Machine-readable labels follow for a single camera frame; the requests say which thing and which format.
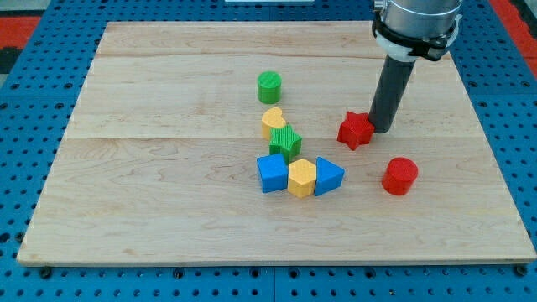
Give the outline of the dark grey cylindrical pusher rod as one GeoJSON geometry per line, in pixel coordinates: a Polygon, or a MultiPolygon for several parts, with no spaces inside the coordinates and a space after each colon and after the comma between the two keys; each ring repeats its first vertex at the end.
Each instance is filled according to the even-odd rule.
{"type": "Polygon", "coordinates": [[[386,133],[391,128],[414,64],[385,58],[368,114],[375,133],[386,133]]]}

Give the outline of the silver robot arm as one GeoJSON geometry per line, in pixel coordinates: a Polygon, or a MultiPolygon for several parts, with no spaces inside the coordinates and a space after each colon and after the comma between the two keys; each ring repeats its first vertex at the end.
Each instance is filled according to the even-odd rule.
{"type": "Polygon", "coordinates": [[[375,133],[392,126],[414,69],[440,60],[459,33],[462,0],[374,0],[372,34],[386,57],[368,118],[375,133]]]}

